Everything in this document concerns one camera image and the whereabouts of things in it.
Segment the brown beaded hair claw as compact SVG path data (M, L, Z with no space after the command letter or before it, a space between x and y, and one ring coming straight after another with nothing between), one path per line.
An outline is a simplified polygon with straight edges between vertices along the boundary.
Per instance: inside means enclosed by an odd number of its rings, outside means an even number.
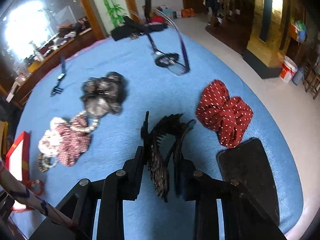
M182 113L166 115L151 131L148 131L149 112L147 111L140 131L150 179L157 196L164 202L168 201L170 190L170 160L174 165L176 196L182 196L185 201L192 200L192 197L188 196L188 187L192 184L191 177L196 168L191 160L183 156L182 146L186 135L193 130L196 120L182 122L182 115Z

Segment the red gift box tray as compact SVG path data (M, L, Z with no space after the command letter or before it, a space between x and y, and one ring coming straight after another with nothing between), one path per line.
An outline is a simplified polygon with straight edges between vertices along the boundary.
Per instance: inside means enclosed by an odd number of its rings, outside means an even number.
M5 166L19 181L29 180L30 134L23 131L5 156Z

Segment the white red plastic bucket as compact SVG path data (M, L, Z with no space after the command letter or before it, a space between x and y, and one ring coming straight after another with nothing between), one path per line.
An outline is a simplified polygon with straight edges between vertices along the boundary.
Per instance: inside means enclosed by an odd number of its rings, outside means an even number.
M284 57L282 64L282 70L279 77L285 82L289 83L298 70L297 65L288 56Z

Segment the red polka dot scrunchie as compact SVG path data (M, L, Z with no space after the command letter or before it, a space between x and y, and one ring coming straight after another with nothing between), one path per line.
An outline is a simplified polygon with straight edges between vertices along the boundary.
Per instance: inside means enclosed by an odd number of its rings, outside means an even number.
M221 146L234 148L242 141L253 111L241 97L231 97L222 81L214 80L204 88L195 115L204 127L217 133Z

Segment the black cloth bundle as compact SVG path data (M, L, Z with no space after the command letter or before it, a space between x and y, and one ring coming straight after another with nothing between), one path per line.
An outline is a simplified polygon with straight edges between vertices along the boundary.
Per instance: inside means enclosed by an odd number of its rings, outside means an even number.
M122 26L118 26L111 31L111 36L115 41L130 37L132 35L142 36L147 33L159 32L168 28L166 23L161 24L139 24L129 18L124 17L124 23Z

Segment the black smartphone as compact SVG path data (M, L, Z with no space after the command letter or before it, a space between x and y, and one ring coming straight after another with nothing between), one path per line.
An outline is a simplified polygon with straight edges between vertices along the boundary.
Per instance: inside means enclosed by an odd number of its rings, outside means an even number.
M258 138L219 152L217 163L224 181L236 179L279 225L277 189L267 154Z

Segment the wooden stool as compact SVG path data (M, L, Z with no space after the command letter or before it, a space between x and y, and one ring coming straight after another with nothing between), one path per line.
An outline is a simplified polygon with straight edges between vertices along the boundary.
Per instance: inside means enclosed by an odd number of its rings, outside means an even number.
M315 100L319 96L319 55L309 55L304 61L303 69L305 92L310 93Z

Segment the red plaid scrunchie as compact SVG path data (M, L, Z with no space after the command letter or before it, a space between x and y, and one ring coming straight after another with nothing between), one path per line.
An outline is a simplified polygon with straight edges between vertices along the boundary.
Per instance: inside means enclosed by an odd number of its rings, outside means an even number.
M80 115L74 118L70 123L65 122L57 127L58 132L62 136L58 160L66 167L73 166L80 155L88 150L91 143L90 133L74 131L71 129L72 126L86 128L87 118Z

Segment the blue table cloth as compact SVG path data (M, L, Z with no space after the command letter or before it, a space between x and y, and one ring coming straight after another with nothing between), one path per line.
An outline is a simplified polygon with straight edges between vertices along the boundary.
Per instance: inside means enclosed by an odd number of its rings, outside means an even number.
M82 178L105 179L134 157L142 144L140 128L146 111L153 127L165 115L183 113L182 120L195 119L201 92L213 80L221 80L231 96L239 96L253 111L253 119L242 141L259 138L272 168L279 202L279 227L287 233L303 211L303 193L291 151L269 111L252 90L210 51L183 35L190 72L176 76L157 67L148 38L109 39L81 53L66 65L63 92L50 97L60 68L43 78L33 89L17 126L17 134L30 133L31 179L44 181L44 198L56 206ZM93 132L92 142L76 164L57 164L48 172L37 167L38 143L53 117L69 119L83 110L82 84L90 77L118 72L127 81L127 97L120 115L107 115ZM215 132L198 121L186 136L183 154L196 168L221 179L216 154L224 150ZM124 202L125 239L193 239L194 202L176 198L170 187L168 203L157 197L150 175L144 168L138 199Z

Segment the grey organza scrunchie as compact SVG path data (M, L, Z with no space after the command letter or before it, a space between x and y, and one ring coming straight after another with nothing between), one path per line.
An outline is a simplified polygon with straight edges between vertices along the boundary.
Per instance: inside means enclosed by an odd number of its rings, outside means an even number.
M127 81L118 72L106 76L91 77L82 85L81 100L90 118L102 118L107 114L120 114L127 96Z

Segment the blue frame eyeglasses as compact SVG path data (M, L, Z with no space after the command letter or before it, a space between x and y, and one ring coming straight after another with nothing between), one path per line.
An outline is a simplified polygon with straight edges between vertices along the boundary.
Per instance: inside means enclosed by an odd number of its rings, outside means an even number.
M158 9L156 15L165 20L168 28L153 33L147 33L151 56L159 68L164 68L176 76L182 76L190 72L190 63L182 34L170 17Z

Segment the white dotted scrunchie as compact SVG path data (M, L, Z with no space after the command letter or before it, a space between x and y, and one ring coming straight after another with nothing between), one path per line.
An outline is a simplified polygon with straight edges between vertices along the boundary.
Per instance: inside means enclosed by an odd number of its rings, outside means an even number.
M64 119L58 117L54 117L50 121L50 129L45 131L38 143L38 149L45 157L52 158L58 156L62 136L58 132L57 127L65 122Z

